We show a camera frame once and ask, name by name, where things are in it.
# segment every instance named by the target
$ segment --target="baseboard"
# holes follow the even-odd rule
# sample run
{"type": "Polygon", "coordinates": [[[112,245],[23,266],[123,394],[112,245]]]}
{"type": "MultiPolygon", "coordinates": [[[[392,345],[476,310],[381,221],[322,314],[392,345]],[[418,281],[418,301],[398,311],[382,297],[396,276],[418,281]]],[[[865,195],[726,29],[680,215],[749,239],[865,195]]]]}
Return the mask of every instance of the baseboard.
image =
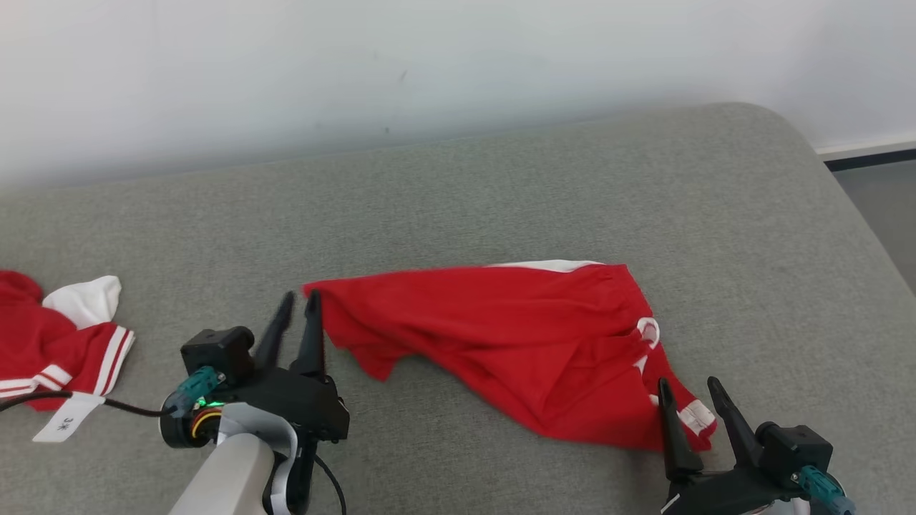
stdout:
{"type": "Polygon", "coordinates": [[[851,170],[916,159],[916,135],[838,147],[816,148],[830,171],[851,170]]]}
{"type": "Polygon", "coordinates": [[[867,143],[854,143],[837,147],[816,148],[814,151],[817,152],[817,155],[824,161],[836,161],[839,159],[873,156],[875,154],[889,154],[891,152],[913,150],[915,148],[916,134],[910,134],[893,140],[870,141],[867,143]]]}

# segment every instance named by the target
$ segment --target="clothing tag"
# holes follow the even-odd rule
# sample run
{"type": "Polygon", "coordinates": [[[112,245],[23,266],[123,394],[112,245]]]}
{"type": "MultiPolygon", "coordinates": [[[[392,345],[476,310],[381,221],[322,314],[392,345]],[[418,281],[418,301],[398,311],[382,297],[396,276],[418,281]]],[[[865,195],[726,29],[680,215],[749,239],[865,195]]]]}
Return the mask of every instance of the clothing tag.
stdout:
{"type": "Polygon", "coordinates": [[[32,442],[63,442],[70,438],[70,435],[76,432],[76,428],[80,427],[82,420],[103,402],[105,397],[74,391],[73,397],[60,406],[48,425],[32,438],[32,442]]]}

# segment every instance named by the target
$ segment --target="gray couch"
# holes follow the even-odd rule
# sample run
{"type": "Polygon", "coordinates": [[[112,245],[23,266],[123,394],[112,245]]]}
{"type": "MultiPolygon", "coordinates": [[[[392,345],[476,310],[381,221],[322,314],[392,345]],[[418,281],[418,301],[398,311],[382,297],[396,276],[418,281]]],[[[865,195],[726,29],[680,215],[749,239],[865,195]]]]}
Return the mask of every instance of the gray couch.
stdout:
{"type": "MultiPolygon", "coordinates": [[[[683,382],[722,379],[752,425],[805,423],[863,514],[916,508],[916,299],[802,137],[747,104],[19,194],[0,265],[46,290],[121,278],[136,331],[112,398],[157,407],[202,328],[256,334],[306,281],[546,258],[626,263],[683,382]]],[[[291,327],[300,334],[302,320],[291,327]]],[[[289,362],[292,348],[283,356],[289,362]]],[[[658,513],[660,455],[538,437],[422,358],[387,383],[343,351],[353,421],[319,454],[350,512],[658,513]]],[[[168,512],[208,450],[99,409],[64,444],[0,415],[0,511],[168,512]]],[[[710,467],[732,456],[720,428],[710,467]]],[[[310,513],[338,513],[316,471],[310,513]]]]}

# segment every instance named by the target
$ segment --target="floor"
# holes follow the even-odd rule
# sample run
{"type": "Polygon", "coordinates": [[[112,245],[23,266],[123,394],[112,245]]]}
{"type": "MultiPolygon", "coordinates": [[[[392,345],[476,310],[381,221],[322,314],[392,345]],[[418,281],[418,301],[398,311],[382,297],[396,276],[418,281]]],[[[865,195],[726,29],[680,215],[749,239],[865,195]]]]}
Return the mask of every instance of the floor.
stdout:
{"type": "Polygon", "coordinates": [[[916,291],[916,160],[834,173],[916,291]]]}

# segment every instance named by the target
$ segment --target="red fabric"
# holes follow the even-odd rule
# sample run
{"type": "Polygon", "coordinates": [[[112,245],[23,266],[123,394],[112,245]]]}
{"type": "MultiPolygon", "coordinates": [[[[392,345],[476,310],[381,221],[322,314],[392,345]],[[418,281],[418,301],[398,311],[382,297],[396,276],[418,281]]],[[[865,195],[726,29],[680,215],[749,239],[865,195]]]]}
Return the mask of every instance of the red fabric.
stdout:
{"type": "MultiPolygon", "coordinates": [[[[41,306],[41,288],[34,280],[0,270],[0,399],[21,395],[23,387],[18,385],[25,380],[32,381],[32,387],[26,389],[37,385],[37,391],[48,390],[36,382],[39,378],[65,389],[93,393],[109,345],[119,345],[117,351],[124,352],[123,340],[112,343],[117,328],[114,323],[100,323],[78,331],[66,316],[41,306]],[[52,377],[46,371],[51,365],[72,379],[52,377]]],[[[123,333],[126,339],[128,331],[123,333]]],[[[114,381],[111,367],[104,374],[106,383],[114,381]]],[[[29,405],[37,411],[56,410],[63,401],[33,400],[29,405]]]]}
{"type": "MultiPolygon", "coordinates": [[[[403,356],[426,356],[544,436],[660,451],[649,396],[659,377],[679,408],[695,400],[637,329],[652,311],[623,265],[403,271],[303,289],[322,293],[325,330],[370,376],[384,381],[403,356]]],[[[686,432],[705,450],[713,430],[686,432]]]]}

